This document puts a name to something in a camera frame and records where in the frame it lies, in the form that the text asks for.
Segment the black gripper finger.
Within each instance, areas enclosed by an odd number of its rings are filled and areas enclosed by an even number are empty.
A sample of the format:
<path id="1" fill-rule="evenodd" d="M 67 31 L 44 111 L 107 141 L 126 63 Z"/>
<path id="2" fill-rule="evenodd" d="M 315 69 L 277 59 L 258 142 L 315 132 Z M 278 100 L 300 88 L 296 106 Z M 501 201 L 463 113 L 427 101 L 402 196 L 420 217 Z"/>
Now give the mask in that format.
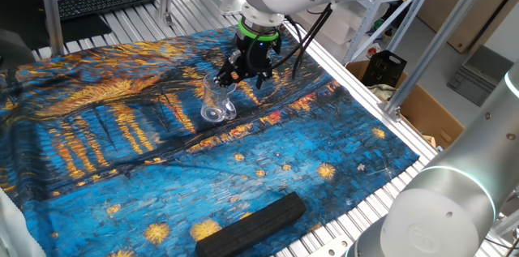
<path id="1" fill-rule="evenodd" d="M 258 75 L 257 75 L 257 80 L 256 80 L 256 88 L 257 89 L 261 89 L 263 83 L 265 81 L 268 81 L 272 78 L 272 71 L 271 70 L 267 70 L 267 71 L 263 71 L 263 72 L 260 72 Z"/>
<path id="2" fill-rule="evenodd" d="M 227 88 L 231 84 L 237 84 L 242 77 L 240 71 L 241 51 L 235 50 L 224 62 L 222 68 L 218 71 L 214 82 L 220 87 Z"/>

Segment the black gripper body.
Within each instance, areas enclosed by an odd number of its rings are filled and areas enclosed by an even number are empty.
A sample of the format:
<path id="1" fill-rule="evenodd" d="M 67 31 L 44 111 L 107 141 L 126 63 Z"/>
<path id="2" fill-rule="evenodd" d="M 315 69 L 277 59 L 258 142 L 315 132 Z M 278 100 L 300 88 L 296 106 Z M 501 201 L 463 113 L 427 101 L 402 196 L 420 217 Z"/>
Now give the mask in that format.
<path id="1" fill-rule="evenodd" d="M 270 53 L 281 52 L 279 32 L 262 33 L 258 39 L 237 32 L 235 44 L 240 51 L 236 60 L 236 73 L 240 79 L 258 76 L 261 79 L 272 78 L 272 60 Z"/>

